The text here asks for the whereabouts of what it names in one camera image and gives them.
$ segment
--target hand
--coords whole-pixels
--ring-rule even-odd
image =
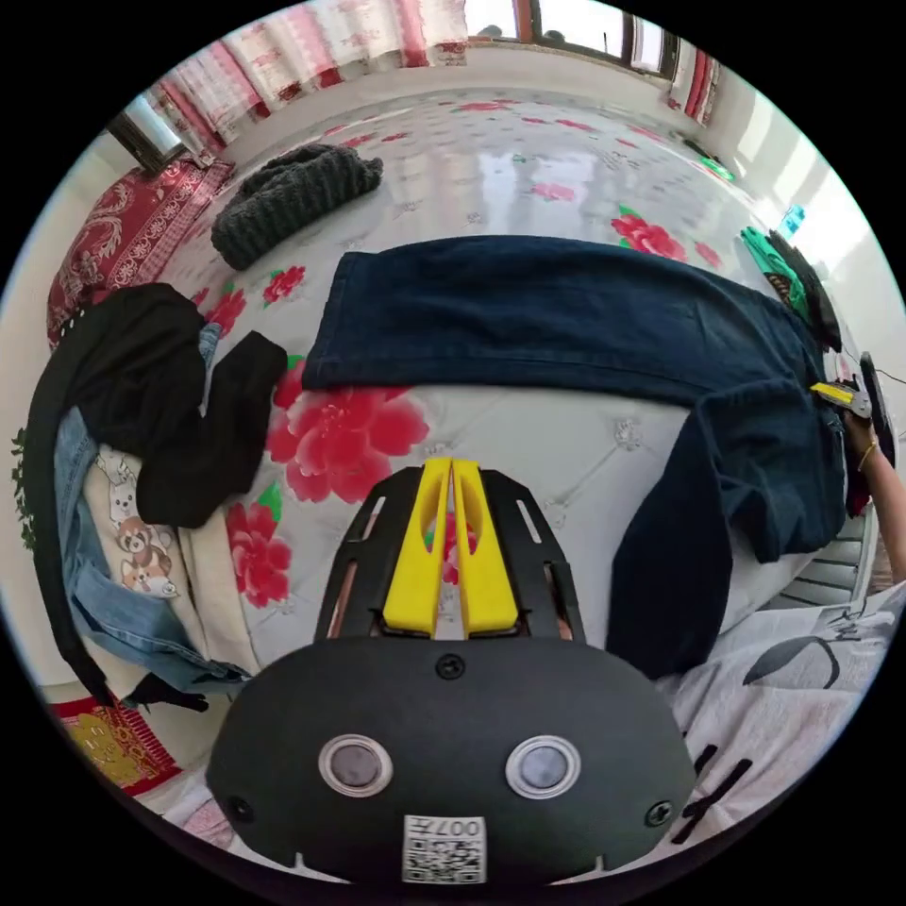
[[[847,426],[847,435],[853,451],[860,459],[865,455],[868,448],[877,441],[875,429],[871,422],[858,418],[852,412],[844,412],[844,424]]]

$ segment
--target floral bedsheet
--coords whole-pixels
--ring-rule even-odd
[[[160,278],[222,326],[218,360],[251,329],[287,351],[258,477],[228,511],[260,661],[310,642],[334,552],[374,482],[441,455],[475,459],[532,489],[573,567],[588,639],[602,645],[612,555],[660,477],[684,410],[494,387],[308,393],[300,386],[305,356],[344,252],[448,236],[615,243],[773,294],[738,239],[743,227],[765,229],[751,198],[661,126],[553,93],[487,89],[395,99],[325,121],[272,152],[313,140],[382,157],[380,188],[235,274],[210,245],[210,226],[246,168]],[[761,566],[740,545],[735,560],[725,626],[769,600],[809,557]],[[461,631],[457,581],[448,545],[439,636]]]

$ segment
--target human arm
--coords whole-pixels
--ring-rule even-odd
[[[864,464],[862,474],[875,502],[878,525],[894,584],[906,579],[906,487],[897,471],[881,453],[870,423],[847,412],[845,418],[849,441]]]

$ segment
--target dark blue jeans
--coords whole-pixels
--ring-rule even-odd
[[[713,645],[729,525],[762,562],[842,527],[842,427],[808,391],[821,378],[806,325],[747,287],[613,245],[482,236],[344,255],[303,382],[559,387],[691,408],[613,565],[607,648],[654,678]]]

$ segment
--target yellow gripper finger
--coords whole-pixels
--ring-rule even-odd
[[[516,602],[477,462],[453,461],[453,495],[465,637],[513,629],[518,616]],[[469,550],[469,528],[475,533],[474,553]]]
[[[434,635],[444,567],[449,487],[450,459],[426,461],[384,604],[384,623],[389,629]],[[435,520],[434,542],[428,550],[425,536],[432,519]]]
[[[826,399],[835,399],[837,402],[843,403],[844,406],[848,406],[852,402],[853,393],[851,390],[845,390],[843,387],[836,387],[833,384],[826,384],[824,382],[818,382],[813,384],[809,388],[816,394],[821,394]]]

